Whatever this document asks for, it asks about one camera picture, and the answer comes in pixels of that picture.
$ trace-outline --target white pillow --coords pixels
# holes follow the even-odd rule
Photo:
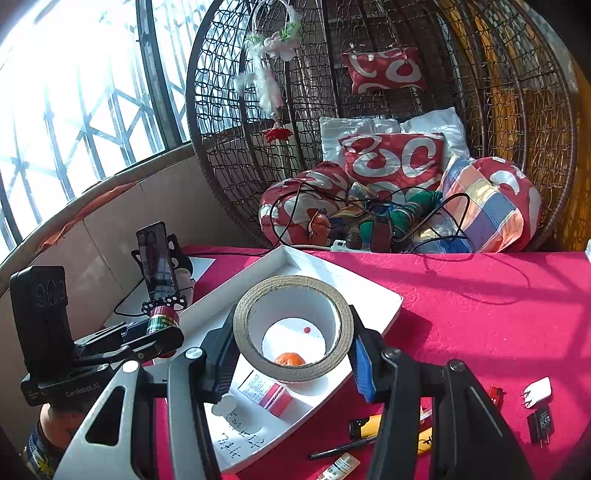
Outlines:
[[[405,134],[443,134],[445,136],[443,158],[441,159],[441,169],[443,171],[446,171],[447,164],[452,156],[470,157],[470,151],[466,144],[466,131],[462,121],[456,115],[454,107],[446,110],[434,110],[416,116],[400,124],[400,128],[402,133]]]
[[[339,140],[357,134],[399,134],[400,124],[393,118],[320,117],[320,138],[324,161],[345,167],[345,154]]]

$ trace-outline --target blue gripper pad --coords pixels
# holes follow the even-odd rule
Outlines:
[[[375,384],[372,376],[372,366],[363,342],[355,339],[356,362],[353,366],[357,391],[365,397],[365,401],[373,403],[375,398]]]

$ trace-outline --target tiled wall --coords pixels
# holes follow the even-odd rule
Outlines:
[[[181,245],[254,246],[228,217],[195,157],[143,180],[75,225],[32,265],[63,265],[72,336],[96,331],[141,279],[130,251],[135,232],[164,221]],[[27,373],[12,315],[10,292],[0,299],[0,424],[18,450],[39,409],[25,403],[20,381]]]

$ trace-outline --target red and white patterned pillow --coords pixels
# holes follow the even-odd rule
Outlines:
[[[540,193],[520,169],[503,158],[479,158],[472,165],[521,212],[521,236],[503,250],[521,252],[538,228],[542,205]]]
[[[350,135],[340,144],[345,172],[381,198],[404,202],[400,189],[437,190],[441,182],[444,136],[441,134]]]
[[[306,184],[298,196],[297,191],[302,182]],[[309,192],[311,188],[308,185],[314,186],[321,193]],[[319,210],[326,210],[326,215],[330,217],[346,206],[345,202],[330,199],[323,193],[344,199],[349,185],[343,168],[330,161],[322,162],[313,170],[304,171],[293,179],[275,183],[261,197],[259,221],[263,234],[273,244],[277,243],[282,234],[281,240],[286,244],[307,244],[308,225]]]
[[[354,95],[369,89],[389,90],[404,86],[427,89],[420,55],[415,47],[374,53],[343,53],[341,58],[349,70]]]

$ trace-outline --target wicker mesh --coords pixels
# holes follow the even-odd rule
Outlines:
[[[239,98],[233,78],[250,70],[243,48],[256,1],[216,0],[197,33],[187,73],[193,147],[215,195],[263,246],[259,200],[276,181],[322,161],[319,118],[381,116],[400,122],[455,107],[476,158],[495,155],[526,172],[543,198],[536,249],[562,214],[574,176],[573,109],[563,72],[527,13],[513,0],[292,0],[303,15],[296,58],[273,61],[295,136],[267,144],[272,122],[254,88]],[[285,26],[280,2],[261,9],[259,33]],[[416,46],[429,89],[351,94],[341,54]]]

